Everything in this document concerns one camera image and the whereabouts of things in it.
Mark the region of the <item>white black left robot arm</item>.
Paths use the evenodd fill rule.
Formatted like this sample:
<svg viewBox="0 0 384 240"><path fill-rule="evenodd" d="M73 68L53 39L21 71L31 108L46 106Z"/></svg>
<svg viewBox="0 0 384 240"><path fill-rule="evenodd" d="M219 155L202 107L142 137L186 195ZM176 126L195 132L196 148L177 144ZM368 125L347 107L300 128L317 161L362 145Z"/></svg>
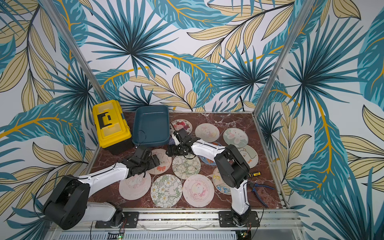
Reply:
<svg viewBox="0 0 384 240"><path fill-rule="evenodd" d="M42 213L63 230L81 222L102 222L119 228L125 222L122 208L111 203L89 202L96 192L135 175L145 174L160 165L151 150L140 146L126 160L92 174L64 176L56 185L43 206Z"/></svg>

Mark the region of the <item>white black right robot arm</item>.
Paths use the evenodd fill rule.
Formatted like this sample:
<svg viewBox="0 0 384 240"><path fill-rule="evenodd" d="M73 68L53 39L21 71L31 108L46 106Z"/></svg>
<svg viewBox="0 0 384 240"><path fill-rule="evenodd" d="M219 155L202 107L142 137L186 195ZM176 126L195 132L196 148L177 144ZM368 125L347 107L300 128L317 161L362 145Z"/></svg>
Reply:
<svg viewBox="0 0 384 240"><path fill-rule="evenodd" d="M192 154L216 163L222 180L231 190L230 220L235 226L245 226L249 222L252 211L247 194L250 167L239 150L234 145L223 147L207 143L198 137L192 137L184 129L174 131L172 138L175 143L168 146L167 156Z"/></svg>

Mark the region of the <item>peach bunny bow coaster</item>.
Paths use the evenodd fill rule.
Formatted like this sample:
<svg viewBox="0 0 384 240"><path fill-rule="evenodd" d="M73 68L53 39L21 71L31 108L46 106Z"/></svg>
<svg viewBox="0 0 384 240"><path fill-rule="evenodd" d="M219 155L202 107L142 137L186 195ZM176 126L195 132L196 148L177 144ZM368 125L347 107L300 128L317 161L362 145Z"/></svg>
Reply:
<svg viewBox="0 0 384 240"><path fill-rule="evenodd" d="M165 173L172 165L172 158L166 154L166 150L154 149L152 150L152 155L158 157L160 165L151 170L148 170L147 173L151 175L160 175Z"/></svg>

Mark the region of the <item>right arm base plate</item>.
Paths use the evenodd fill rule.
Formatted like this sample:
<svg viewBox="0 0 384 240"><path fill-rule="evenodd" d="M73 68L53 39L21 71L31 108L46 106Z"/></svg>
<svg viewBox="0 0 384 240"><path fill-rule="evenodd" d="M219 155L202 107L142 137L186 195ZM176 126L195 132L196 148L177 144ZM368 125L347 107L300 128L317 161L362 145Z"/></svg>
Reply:
<svg viewBox="0 0 384 240"><path fill-rule="evenodd" d="M219 223L221 228L235 227L259 227L260 219L255 211L247 211L239 215L235 211L219 211Z"/></svg>

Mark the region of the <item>teal plastic storage box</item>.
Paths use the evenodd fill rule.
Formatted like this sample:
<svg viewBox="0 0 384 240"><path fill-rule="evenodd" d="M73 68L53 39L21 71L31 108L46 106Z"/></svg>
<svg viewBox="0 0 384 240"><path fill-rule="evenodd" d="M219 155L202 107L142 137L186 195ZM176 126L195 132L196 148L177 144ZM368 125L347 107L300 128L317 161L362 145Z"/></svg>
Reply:
<svg viewBox="0 0 384 240"><path fill-rule="evenodd" d="M169 109L163 105L140 107L136 110L132 142L136 146L161 147L169 142Z"/></svg>

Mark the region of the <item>pink rainbow unicorn coaster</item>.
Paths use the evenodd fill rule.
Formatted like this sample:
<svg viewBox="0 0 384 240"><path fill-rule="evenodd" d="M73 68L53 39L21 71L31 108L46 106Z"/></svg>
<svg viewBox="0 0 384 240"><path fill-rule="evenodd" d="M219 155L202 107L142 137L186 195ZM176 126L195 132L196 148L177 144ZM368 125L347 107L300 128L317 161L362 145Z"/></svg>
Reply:
<svg viewBox="0 0 384 240"><path fill-rule="evenodd" d="M120 181L119 193L126 200L138 200L149 191L151 184L152 179L150 174L143 173L135 175Z"/></svg>

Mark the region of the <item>green outline bear coaster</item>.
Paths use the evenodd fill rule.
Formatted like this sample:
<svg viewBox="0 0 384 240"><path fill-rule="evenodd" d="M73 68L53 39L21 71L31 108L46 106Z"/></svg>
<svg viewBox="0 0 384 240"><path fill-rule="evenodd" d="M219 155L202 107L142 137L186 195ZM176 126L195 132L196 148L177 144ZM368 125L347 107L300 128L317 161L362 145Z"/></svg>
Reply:
<svg viewBox="0 0 384 240"><path fill-rule="evenodd" d="M199 174L201 170L201 163L198 157L193 155L177 156L173 159L172 169L174 174L182 179Z"/></svg>

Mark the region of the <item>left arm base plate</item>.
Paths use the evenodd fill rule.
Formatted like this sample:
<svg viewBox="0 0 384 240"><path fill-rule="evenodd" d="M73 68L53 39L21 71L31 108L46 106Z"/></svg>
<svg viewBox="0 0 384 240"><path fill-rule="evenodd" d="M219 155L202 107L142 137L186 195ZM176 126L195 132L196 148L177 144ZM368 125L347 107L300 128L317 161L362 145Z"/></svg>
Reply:
<svg viewBox="0 0 384 240"><path fill-rule="evenodd" d="M97 221L97 229L134 229L137 227L139 212L118 212L111 220Z"/></svg>

